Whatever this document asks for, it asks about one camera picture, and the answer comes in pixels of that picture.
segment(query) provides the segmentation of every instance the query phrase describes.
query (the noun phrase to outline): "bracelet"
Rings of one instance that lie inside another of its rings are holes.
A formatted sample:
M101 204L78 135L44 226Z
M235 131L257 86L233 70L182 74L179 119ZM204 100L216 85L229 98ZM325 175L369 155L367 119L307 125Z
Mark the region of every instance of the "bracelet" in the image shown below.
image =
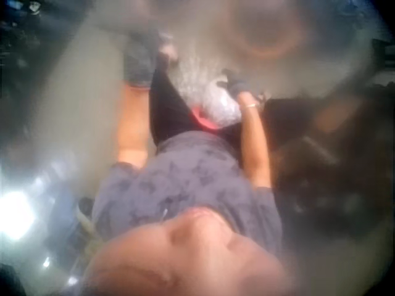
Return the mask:
M245 110L245 109L248 109L248 108L253 108L253 107L258 107L258 106L259 106L259 104L257 104L257 103L249 104L247 106L243 106L243 108L240 107L240 110Z

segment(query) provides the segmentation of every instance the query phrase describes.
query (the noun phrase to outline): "pink object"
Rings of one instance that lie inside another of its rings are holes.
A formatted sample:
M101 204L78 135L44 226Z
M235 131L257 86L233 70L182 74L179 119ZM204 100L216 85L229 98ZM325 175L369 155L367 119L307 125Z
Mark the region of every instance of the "pink object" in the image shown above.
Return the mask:
M212 130L212 131L219 130L218 125L216 125L214 122L204 117L200 106L193 107L192 114L204 130Z

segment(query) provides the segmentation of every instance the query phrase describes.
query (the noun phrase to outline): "bright light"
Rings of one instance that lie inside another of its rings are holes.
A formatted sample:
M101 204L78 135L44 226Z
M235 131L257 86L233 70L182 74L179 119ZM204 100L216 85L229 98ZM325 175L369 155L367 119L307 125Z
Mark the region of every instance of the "bright light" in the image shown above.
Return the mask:
M47 257L43 263L43 267L47 268L51 262L49 261L49 257Z
M73 277L73 276L70 276L69 280L67 281L67 284L68 284L69 286L72 286L72 285L75 285L77 282L78 282L78 279L76 279L76 278Z
M0 197L0 231L13 240L20 239L33 224L35 216L23 192Z

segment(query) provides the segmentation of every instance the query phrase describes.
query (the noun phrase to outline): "gray t-shirt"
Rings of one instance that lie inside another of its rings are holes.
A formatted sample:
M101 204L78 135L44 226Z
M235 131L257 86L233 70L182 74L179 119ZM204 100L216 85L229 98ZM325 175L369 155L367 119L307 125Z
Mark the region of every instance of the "gray t-shirt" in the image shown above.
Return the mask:
M237 233L278 254L282 228L272 191L253 189L230 146L200 131L163 142L142 170L115 164L96 197L93 221L100 235L111 239L190 207L215 210Z

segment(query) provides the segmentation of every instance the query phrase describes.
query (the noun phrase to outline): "leg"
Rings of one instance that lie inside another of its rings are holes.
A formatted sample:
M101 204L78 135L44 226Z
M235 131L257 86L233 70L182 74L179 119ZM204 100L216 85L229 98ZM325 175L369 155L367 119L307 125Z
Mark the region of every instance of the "leg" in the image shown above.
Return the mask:
M186 131L201 130L164 70L156 70L149 100L151 134L155 145Z

